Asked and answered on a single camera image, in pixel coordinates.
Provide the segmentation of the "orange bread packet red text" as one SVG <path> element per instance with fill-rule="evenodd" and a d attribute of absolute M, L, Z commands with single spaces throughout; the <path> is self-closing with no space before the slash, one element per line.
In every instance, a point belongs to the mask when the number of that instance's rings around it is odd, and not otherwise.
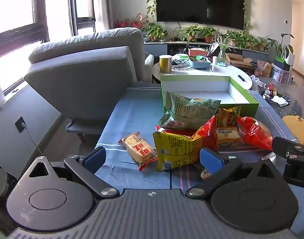
<path fill-rule="evenodd" d="M 139 171 L 143 171 L 150 163 L 158 160 L 156 149 L 149 145 L 139 132 L 122 138 L 118 143 L 125 147 L 128 154 L 138 164 Z"/>

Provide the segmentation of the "green snack bag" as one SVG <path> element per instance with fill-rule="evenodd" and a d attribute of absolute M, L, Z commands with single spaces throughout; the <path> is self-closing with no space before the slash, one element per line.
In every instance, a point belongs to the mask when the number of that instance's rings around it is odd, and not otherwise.
<path fill-rule="evenodd" d="M 173 92 L 166 92 L 164 99 L 165 113 L 159 125 L 175 130 L 199 129 L 215 116 L 221 103 L 216 99 L 192 99 Z"/>

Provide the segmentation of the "blue plastic basket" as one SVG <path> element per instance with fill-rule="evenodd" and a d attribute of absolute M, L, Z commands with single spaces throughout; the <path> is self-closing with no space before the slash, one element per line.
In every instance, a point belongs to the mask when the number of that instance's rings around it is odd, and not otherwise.
<path fill-rule="evenodd" d="M 208 70 L 211 65 L 211 61 L 204 56 L 190 57 L 188 63 L 196 70 Z"/>

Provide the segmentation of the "yellow red striped snack bag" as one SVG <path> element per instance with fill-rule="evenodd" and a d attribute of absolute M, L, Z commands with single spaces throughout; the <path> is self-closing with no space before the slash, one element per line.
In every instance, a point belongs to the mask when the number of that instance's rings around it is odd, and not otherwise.
<path fill-rule="evenodd" d="M 196 162 L 202 148 L 202 138 L 199 135 L 190 137 L 156 131 L 153 139 L 158 157 L 158 171 L 168 171 Z"/>

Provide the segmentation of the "white small bottle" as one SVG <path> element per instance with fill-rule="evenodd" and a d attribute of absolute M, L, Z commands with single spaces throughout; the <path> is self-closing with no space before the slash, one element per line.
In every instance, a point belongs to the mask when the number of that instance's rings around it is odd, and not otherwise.
<path fill-rule="evenodd" d="M 212 67 L 211 67 L 212 71 L 215 71 L 216 66 L 217 66 L 217 61 L 218 61 L 218 57 L 217 56 L 213 56 L 212 57 Z"/>

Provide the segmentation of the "green cardboard box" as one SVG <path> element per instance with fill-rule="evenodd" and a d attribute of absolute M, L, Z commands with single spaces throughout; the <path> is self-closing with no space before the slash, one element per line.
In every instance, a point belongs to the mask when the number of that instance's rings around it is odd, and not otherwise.
<path fill-rule="evenodd" d="M 255 117 L 259 103 L 234 79 L 220 75 L 163 75 L 162 96 L 173 92 L 193 99 L 220 100 L 221 108 L 241 106 L 240 116 Z"/>

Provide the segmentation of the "glass vase with plant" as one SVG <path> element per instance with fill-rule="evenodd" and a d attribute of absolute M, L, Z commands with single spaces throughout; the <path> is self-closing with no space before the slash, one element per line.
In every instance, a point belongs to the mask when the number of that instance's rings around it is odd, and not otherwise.
<path fill-rule="evenodd" d="M 213 44 L 220 49 L 219 54 L 217 56 L 217 64 L 226 66 L 227 64 L 226 51 L 230 50 L 230 48 L 234 46 L 232 42 L 234 42 L 233 38 L 217 34 L 216 39 L 213 41 Z"/>

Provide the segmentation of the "yellow chip snack bag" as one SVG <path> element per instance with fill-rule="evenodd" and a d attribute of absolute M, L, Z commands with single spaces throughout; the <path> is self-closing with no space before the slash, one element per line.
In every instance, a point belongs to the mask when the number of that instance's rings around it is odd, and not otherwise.
<path fill-rule="evenodd" d="M 217 114 L 217 124 L 219 128 L 237 127 L 237 119 L 240 116 L 241 106 L 220 108 Z"/>

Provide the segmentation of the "red flower decoration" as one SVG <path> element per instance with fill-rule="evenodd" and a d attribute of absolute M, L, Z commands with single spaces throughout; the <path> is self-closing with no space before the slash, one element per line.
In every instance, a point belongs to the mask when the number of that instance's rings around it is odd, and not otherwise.
<path fill-rule="evenodd" d="M 140 30 L 143 30 L 146 25 L 149 23 L 149 19 L 147 15 L 137 14 L 133 18 L 126 18 L 123 21 L 114 21 L 114 28 L 122 28 L 122 27 L 136 27 Z"/>

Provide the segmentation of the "tv console cabinet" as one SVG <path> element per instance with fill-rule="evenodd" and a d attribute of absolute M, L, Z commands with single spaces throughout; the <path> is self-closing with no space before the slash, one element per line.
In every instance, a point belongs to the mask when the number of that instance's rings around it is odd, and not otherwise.
<path fill-rule="evenodd" d="M 160 55 L 171 55 L 174 56 L 177 53 L 188 54 L 189 48 L 202 48 L 205 50 L 210 49 L 211 44 L 204 42 L 145 42 L 144 50 L 155 57 L 155 62 L 159 61 Z M 234 53 L 241 55 L 243 58 L 251 58 L 253 62 L 257 60 L 269 61 L 269 54 L 265 52 L 248 50 L 248 49 L 238 49 L 232 47 L 227 50 L 227 53 Z"/>

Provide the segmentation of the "open cardboard box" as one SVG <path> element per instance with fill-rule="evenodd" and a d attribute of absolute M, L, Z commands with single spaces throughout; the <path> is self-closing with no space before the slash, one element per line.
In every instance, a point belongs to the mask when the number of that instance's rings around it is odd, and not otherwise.
<path fill-rule="evenodd" d="M 229 58 L 230 64 L 239 68 L 249 68 L 253 61 L 251 58 L 243 58 L 242 55 L 234 53 L 227 53 L 226 55 Z"/>

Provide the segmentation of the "yellow tin can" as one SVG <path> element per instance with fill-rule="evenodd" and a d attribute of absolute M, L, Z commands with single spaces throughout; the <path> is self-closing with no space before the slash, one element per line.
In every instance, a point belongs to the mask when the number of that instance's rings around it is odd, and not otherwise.
<path fill-rule="evenodd" d="M 170 73 L 172 71 L 172 56 L 160 55 L 159 64 L 161 73 Z"/>

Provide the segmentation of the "black wall television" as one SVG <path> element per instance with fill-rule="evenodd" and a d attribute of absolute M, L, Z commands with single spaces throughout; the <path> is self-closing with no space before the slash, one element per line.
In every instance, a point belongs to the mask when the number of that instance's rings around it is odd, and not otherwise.
<path fill-rule="evenodd" d="M 244 0 L 156 0 L 156 13 L 160 22 L 244 28 Z"/>

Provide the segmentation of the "large red snack bag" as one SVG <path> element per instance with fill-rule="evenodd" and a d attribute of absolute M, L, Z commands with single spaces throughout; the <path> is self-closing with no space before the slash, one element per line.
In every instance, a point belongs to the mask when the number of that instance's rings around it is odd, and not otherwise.
<path fill-rule="evenodd" d="M 192 136 L 199 135 L 202 138 L 202 148 L 207 147 L 216 150 L 216 126 L 217 115 L 213 116 L 207 123 L 203 124 Z M 272 134 L 267 127 L 265 127 L 259 121 L 251 117 L 238 117 L 237 127 L 241 136 L 241 141 L 245 144 L 258 147 L 260 149 L 266 149 L 271 151 L 271 143 L 273 140 Z M 173 134 L 187 135 L 186 130 L 181 131 L 168 131 L 159 129 L 158 131 L 166 131 Z"/>

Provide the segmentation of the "small cracker packet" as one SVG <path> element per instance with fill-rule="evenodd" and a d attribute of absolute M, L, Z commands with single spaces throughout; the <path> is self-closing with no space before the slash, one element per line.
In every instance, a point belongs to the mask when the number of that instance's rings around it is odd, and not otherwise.
<path fill-rule="evenodd" d="M 216 146 L 218 148 L 236 146 L 241 136 L 236 127 L 216 128 Z"/>

